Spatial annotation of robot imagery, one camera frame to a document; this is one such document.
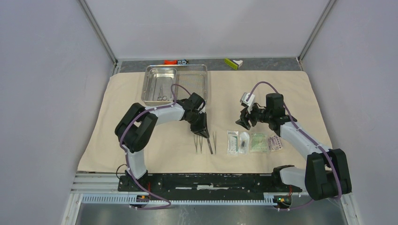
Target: scissors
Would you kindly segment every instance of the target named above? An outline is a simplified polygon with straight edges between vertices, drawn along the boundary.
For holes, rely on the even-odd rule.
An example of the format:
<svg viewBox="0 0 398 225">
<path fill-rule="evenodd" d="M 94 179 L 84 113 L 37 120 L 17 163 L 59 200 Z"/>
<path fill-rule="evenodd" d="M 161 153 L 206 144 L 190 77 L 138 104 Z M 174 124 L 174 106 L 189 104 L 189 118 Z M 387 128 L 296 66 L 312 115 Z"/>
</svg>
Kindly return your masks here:
<svg viewBox="0 0 398 225">
<path fill-rule="evenodd" d="M 159 96 L 158 96 L 158 101 L 166 101 L 167 96 L 163 95 L 163 86 L 161 86 L 159 90 Z"/>
</svg>

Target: black mounting base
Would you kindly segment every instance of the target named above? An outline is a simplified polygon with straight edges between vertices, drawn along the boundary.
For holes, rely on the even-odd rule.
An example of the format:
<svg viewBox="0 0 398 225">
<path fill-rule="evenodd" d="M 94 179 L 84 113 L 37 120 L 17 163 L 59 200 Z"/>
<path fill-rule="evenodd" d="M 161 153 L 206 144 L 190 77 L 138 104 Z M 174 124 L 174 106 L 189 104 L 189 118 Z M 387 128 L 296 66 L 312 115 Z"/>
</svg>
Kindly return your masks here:
<svg viewBox="0 0 398 225">
<path fill-rule="evenodd" d="M 264 192 L 289 192 L 289 186 L 275 184 L 271 174 L 244 173 L 147 173 L 140 184 L 169 200 L 264 200 Z M 202 189 L 206 186 L 223 188 Z M 292 186 L 293 192 L 301 192 Z M 141 191 L 129 175 L 121 176 L 121 192 Z"/>
</svg>

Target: metal mesh basket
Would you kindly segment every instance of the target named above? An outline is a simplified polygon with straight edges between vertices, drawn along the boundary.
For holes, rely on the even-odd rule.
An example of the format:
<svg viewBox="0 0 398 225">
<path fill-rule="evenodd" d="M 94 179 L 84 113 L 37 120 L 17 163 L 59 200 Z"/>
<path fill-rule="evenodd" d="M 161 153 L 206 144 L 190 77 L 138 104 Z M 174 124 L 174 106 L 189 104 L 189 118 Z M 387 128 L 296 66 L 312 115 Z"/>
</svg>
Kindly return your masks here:
<svg viewBox="0 0 398 225">
<path fill-rule="evenodd" d="M 173 68 L 176 70 L 176 83 L 185 87 L 190 93 L 199 94 L 205 101 L 207 100 L 207 67 L 206 65 L 155 65 L 148 66 L 145 77 L 154 68 Z M 171 101 L 153 101 L 147 99 L 145 92 L 151 91 L 148 82 L 144 82 L 142 100 L 147 106 L 157 106 L 170 103 Z M 175 88 L 177 99 L 188 98 L 188 93 L 180 87 Z"/>
</svg>

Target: beige cloth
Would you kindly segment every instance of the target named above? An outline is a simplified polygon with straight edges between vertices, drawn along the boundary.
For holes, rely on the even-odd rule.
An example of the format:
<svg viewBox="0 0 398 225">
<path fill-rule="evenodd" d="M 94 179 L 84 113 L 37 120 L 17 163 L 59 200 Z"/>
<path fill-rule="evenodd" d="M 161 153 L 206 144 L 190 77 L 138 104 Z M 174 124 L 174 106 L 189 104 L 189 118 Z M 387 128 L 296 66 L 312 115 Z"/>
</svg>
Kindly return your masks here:
<svg viewBox="0 0 398 225">
<path fill-rule="evenodd" d="M 227 130 L 245 131 L 235 124 L 243 107 L 239 100 L 259 81 L 268 81 L 283 94 L 292 115 L 312 136 L 331 146 L 321 112 L 305 72 L 300 71 L 209 71 L 209 99 L 206 105 L 207 125 L 217 134 L 217 154 L 210 155 L 206 140 L 203 153 L 196 154 L 193 134 L 186 121 L 173 121 L 156 126 L 144 148 L 145 165 L 150 173 L 270 173 L 280 165 L 305 168 L 304 158 L 285 140 L 284 149 L 272 153 L 227 155 Z M 125 163 L 124 152 L 114 130 L 129 107 L 141 104 L 144 73 L 114 75 L 105 91 L 95 129 L 82 159 L 79 171 L 115 172 Z M 273 92 L 261 84 L 254 92 L 256 102 L 265 106 L 265 95 Z M 267 124 L 258 123 L 249 132 L 272 135 Z"/>
</svg>

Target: yellow object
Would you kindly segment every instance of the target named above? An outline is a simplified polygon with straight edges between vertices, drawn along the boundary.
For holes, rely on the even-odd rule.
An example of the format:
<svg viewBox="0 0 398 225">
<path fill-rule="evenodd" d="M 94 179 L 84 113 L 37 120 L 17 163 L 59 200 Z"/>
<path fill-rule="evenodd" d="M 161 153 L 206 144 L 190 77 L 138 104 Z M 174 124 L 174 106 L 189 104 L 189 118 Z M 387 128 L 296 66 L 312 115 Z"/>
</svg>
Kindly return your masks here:
<svg viewBox="0 0 398 225">
<path fill-rule="evenodd" d="M 243 60 L 230 60 L 225 58 L 224 62 L 228 64 L 228 66 L 232 67 L 234 70 L 239 69 L 243 65 Z"/>
</svg>

